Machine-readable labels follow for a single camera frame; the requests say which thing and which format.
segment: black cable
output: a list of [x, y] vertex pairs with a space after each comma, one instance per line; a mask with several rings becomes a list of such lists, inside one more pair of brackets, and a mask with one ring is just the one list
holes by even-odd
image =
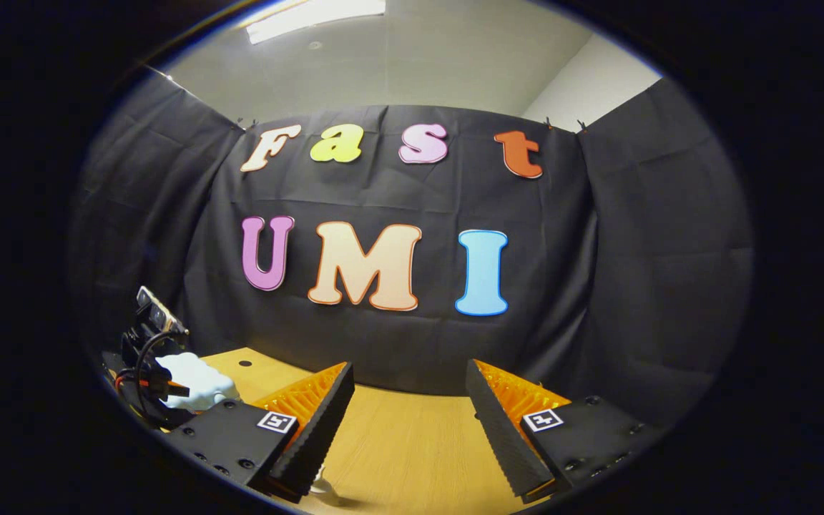
[[142, 345], [142, 352], [138, 354], [138, 359], [135, 360], [135, 392], [138, 394], [138, 401], [142, 405], [142, 415], [143, 418], [146, 418], [146, 420], [151, 418], [151, 415], [148, 413], [147, 408], [144, 407], [144, 396], [142, 395], [142, 365], [144, 365], [144, 357], [151, 351], [153, 346], [162, 340], [170, 338], [170, 336], [173, 336], [174, 334], [175, 333], [171, 333], [169, 330], [164, 330], [164, 332], [148, 338], [148, 341]]
[[[124, 394], [123, 394], [122, 389], [120, 389], [119, 395], [120, 395], [120, 397], [124, 398]], [[129, 404], [129, 408], [131, 408], [133, 413], [135, 413], [138, 416], [144, 418], [144, 420], [148, 421], [148, 423], [151, 423], [152, 425], [154, 425], [154, 427], [158, 427], [160, 429], [167, 429], [168, 431], [171, 431], [171, 430], [174, 429], [174, 426], [171, 425], [171, 424], [168, 424], [167, 421], [163, 420], [163, 418], [158, 418], [158, 417], [156, 417], [156, 416], [154, 416], [150, 413], [142, 413], [142, 410], [140, 410], [139, 408], [135, 408], [134, 404]]]

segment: ceiling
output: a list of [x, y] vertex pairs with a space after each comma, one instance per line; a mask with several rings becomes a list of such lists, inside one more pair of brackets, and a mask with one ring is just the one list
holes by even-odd
[[591, 32], [527, 0], [386, 0], [257, 45], [223, 29], [160, 67], [242, 126], [367, 104], [467, 107], [515, 117]]

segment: white wall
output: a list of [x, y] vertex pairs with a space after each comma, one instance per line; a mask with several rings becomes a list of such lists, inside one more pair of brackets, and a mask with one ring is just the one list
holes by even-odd
[[522, 117], [543, 123], [549, 117], [552, 126], [578, 132], [577, 120], [591, 124], [658, 79], [654, 69], [594, 34]]

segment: ceiling light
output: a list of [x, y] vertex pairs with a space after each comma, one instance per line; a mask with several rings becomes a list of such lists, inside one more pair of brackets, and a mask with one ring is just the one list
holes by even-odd
[[246, 26], [250, 43], [255, 45], [307, 26], [385, 12], [386, 0], [291, 0], [251, 14], [238, 25], [259, 20]]

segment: purple letter u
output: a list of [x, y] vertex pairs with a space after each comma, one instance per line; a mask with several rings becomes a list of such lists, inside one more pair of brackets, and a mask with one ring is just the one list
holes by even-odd
[[272, 266], [269, 270], [259, 268], [259, 232], [265, 220], [258, 216], [243, 219], [243, 274], [254, 287], [269, 291], [277, 289], [285, 280], [285, 251], [288, 250], [288, 232], [295, 226], [290, 216], [275, 216], [269, 221], [272, 228]]

